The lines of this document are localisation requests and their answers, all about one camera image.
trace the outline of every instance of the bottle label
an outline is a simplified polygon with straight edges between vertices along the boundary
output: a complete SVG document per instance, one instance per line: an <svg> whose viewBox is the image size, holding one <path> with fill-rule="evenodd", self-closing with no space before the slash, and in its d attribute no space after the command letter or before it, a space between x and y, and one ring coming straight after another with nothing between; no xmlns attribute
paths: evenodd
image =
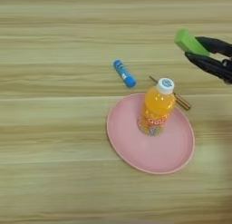
<svg viewBox="0 0 232 224"><path fill-rule="evenodd" d="M148 110L144 104L139 118L139 127L146 134L155 136L161 133L167 119L168 115L158 116L156 113Z"/></svg>

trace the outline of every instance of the orange liquid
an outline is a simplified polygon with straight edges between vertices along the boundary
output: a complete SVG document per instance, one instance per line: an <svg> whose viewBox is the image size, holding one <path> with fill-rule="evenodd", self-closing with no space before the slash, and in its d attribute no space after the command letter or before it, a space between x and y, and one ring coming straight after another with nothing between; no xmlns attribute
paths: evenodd
<svg viewBox="0 0 232 224"><path fill-rule="evenodd" d="M155 87L145 95L138 125L148 135L158 135L162 132L166 120L175 106L174 94L162 94Z"/></svg>

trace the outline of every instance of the plastic bottle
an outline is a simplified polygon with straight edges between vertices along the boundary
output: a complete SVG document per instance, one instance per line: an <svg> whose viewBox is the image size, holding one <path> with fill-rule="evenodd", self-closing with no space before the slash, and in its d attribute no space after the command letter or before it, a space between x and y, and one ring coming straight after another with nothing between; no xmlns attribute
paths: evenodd
<svg viewBox="0 0 232 224"><path fill-rule="evenodd" d="M157 85L146 93L138 121L144 133L151 136L162 133L163 126L175 106L174 86L174 82L169 78L161 78Z"/></svg>

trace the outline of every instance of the plate rim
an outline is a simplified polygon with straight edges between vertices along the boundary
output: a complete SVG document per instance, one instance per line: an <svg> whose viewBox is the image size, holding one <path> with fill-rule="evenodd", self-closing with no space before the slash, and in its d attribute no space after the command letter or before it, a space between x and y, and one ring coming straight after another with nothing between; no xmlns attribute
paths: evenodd
<svg viewBox="0 0 232 224"><path fill-rule="evenodd" d="M108 139L111 143L111 146L112 148L116 151L116 153L121 157L122 160L124 160L126 163L128 163L131 167L137 169L137 170L140 170L140 171L143 171L143 172L147 172L149 174L153 174L153 175L167 175L167 174L171 174L171 173L174 173L174 172L177 172L177 171L180 171L182 170L183 168L186 167L186 165L191 161L192 157L193 157L193 154L194 154L194 151L195 151L195 148L196 148L196 145L195 145L195 135L194 135L194 131L193 131L193 128L191 126L191 123L189 121L189 119L186 117L185 113L183 113L178 107L175 107L174 109L177 110L182 116L184 116L185 120L187 121L188 123L188 126L190 128L190 132L191 132L191 138L192 138L192 150L191 150L191 153L190 155L188 156L187 160L182 164L180 165L179 167L177 167L175 170L168 170L168 171L163 171L163 172L156 172L156 171L151 171L151 170L144 170L140 167L137 167L136 165L134 165L132 162L130 162L129 160L127 160L124 156L122 156L118 151L117 149L114 147L114 144L113 144L113 140L111 138L111 135L109 133L109 122L110 122L110 117L112 115L112 112L113 110L117 107L117 105L119 105L124 99L128 98L128 97L131 97L131 96L138 96L138 95L145 95L145 93L134 93L134 94L130 94L130 95L126 95L126 96L123 96L122 98L120 98L115 104L113 107L110 108L110 111L108 112L108 116L107 116L107 122L106 122L106 129L107 129L107 136L108 136Z"/></svg>

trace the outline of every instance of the white bottle cap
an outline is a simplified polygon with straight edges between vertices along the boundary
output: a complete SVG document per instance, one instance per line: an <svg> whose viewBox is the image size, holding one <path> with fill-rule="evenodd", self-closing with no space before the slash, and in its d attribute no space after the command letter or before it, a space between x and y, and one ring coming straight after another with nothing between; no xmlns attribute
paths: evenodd
<svg viewBox="0 0 232 224"><path fill-rule="evenodd" d="M171 81L169 78L161 78L159 79L156 88L162 94L172 94L175 87L175 83Z"/></svg>

